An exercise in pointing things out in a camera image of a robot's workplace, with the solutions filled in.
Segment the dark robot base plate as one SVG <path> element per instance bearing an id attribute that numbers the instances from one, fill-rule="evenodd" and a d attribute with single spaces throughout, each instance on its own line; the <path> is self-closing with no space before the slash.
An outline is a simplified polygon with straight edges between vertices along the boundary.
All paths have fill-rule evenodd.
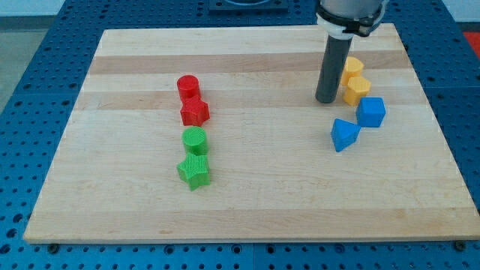
<path id="1" fill-rule="evenodd" d="M 210 14 L 250 11 L 287 11 L 288 0 L 207 0 Z"/>

